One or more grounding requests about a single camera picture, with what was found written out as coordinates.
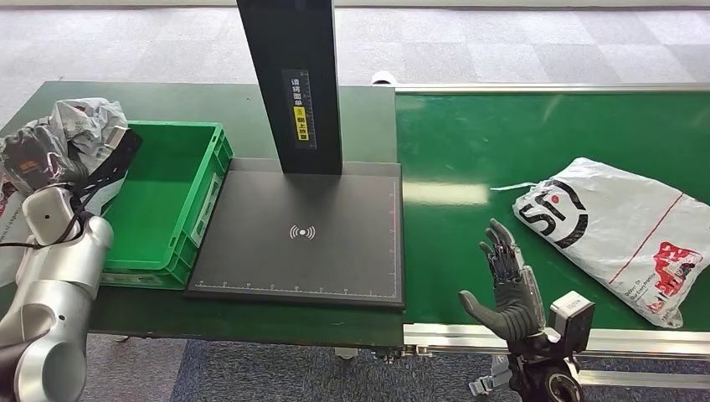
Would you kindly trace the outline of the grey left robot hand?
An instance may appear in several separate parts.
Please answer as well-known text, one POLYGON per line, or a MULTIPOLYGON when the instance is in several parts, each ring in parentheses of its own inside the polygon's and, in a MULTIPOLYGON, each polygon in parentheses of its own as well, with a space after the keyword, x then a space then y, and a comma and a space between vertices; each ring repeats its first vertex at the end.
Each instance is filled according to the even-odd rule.
POLYGON ((50 184, 83 183, 88 176, 84 164, 72 158, 66 140, 42 124, 3 137, 1 165, 10 182, 25 195, 50 184))

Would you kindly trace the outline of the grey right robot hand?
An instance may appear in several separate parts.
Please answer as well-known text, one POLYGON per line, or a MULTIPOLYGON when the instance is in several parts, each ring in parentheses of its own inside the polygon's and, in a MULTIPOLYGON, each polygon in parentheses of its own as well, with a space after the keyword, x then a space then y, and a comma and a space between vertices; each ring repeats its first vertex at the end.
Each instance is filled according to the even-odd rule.
POLYGON ((528 265, 509 229, 496 219, 485 229, 481 242, 492 278, 496 306, 479 303, 468 290, 458 293, 466 313, 499 338, 517 342, 538 335, 546 326, 543 304, 533 269, 528 265))

